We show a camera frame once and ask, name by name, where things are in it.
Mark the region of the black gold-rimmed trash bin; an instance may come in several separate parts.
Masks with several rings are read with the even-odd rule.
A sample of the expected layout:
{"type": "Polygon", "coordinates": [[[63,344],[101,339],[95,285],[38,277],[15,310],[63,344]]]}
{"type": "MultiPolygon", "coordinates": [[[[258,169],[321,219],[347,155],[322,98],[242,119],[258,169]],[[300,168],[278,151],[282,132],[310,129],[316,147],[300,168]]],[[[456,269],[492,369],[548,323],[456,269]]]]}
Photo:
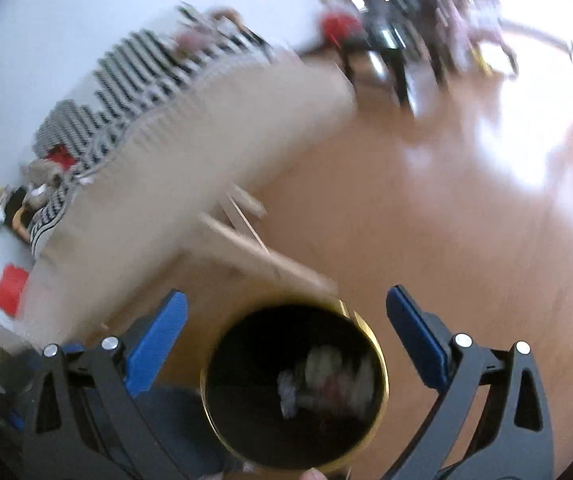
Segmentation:
{"type": "Polygon", "coordinates": [[[236,318],[201,373],[219,441],[260,470],[339,471],[387,411],[387,363],[367,322],[339,300],[289,298],[236,318]]]}

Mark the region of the red bear-shaped stool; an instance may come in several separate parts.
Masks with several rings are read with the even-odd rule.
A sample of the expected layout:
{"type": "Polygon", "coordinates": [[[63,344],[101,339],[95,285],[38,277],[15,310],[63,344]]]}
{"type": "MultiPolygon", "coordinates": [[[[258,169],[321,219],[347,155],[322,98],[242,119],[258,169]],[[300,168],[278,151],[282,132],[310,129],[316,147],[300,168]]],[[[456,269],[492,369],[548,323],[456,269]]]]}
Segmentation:
{"type": "Polygon", "coordinates": [[[16,318],[29,272],[20,266],[7,264],[0,278],[0,310],[9,318],[16,318]]]}

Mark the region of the brown plush toy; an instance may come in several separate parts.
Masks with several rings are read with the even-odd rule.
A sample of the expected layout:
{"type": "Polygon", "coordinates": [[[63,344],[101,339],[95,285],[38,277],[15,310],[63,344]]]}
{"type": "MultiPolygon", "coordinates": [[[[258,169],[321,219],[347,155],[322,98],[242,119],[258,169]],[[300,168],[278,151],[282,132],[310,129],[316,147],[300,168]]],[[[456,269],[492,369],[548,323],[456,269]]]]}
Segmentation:
{"type": "Polygon", "coordinates": [[[40,188],[55,191],[62,184],[65,171],[62,165],[53,160],[38,158],[21,166],[21,174],[29,191],[40,188]]]}

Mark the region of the red cushion on sofa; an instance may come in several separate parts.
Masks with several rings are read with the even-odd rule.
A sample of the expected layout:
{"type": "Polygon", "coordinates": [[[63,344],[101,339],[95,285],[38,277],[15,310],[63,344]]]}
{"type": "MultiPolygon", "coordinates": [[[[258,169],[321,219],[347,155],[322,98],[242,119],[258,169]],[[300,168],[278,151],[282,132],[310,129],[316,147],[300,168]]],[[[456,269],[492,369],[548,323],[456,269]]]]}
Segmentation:
{"type": "Polygon", "coordinates": [[[56,144],[50,151],[48,151],[46,159],[58,164],[62,168],[63,172],[67,172],[77,164],[77,159],[70,154],[66,146],[63,144],[56,144]]]}

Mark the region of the black white striped sofa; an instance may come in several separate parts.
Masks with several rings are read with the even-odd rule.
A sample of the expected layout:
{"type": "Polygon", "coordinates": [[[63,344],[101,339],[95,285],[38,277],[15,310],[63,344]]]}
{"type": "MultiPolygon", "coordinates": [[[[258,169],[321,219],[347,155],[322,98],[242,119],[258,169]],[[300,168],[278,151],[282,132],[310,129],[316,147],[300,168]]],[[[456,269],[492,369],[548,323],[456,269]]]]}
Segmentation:
{"type": "Polygon", "coordinates": [[[201,24],[213,30],[213,44],[178,58],[172,42],[177,32],[165,35],[149,28],[130,32],[99,58],[88,92],[96,102],[57,102],[36,131],[32,149],[38,157],[46,158],[56,144],[63,144],[77,164],[64,174],[62,184],[30,220],[28,235],[33,255],[44,249],[78,190],[116,157],[128,139],[128,128],[137,119],[155,113],[232,68],[270,63],[276,57],[274,47],[244,25],[236,10],[200,12],[188,3],[180,3],[177,11],[177,32],[201,24]]]}

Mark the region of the pink patterned cushion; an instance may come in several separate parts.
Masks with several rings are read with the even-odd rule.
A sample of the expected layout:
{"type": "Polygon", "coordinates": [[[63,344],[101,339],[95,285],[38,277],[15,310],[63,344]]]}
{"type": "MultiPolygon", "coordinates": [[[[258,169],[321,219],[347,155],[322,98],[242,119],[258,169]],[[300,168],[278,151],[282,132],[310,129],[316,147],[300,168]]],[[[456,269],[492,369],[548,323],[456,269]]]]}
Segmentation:
{"type": "Polygon", "coordinates": [[[213,30],[201,24],[185,27],[172,38],[174,54],[184,58],[204,50],[215,41],[213,30]]]}

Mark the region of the black side table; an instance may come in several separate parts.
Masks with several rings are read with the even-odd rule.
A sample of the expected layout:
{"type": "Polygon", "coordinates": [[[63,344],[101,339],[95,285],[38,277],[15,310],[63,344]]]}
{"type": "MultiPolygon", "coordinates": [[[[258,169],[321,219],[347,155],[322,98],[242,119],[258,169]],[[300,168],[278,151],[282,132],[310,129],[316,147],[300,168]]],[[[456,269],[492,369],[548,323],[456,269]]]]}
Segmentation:
{"type": "Polygon", "coordinates": [[[365,0],[359,26],[339,40],[337,50],[350,82],[355,80],[354,55],[379,55],[402,106],[409,104],[408,63],[425,56],[441,87],[447,82],[447,74],[455,69],[447,42],[446,8],[441,0],[365,0]]]}

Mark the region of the red bag on floor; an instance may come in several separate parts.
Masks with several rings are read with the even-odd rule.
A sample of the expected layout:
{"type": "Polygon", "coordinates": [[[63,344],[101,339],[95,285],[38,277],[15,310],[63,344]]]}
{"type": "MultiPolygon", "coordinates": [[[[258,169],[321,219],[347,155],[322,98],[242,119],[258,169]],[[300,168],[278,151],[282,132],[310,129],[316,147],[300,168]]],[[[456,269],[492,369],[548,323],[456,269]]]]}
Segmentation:
{"type": "Polygon", "coordinates": [[[328,46],[340,49],[349,39],[361,37],[365,30],[357,15],[346,11],[327,11],[320,18],[320,32],[328,46]]]}

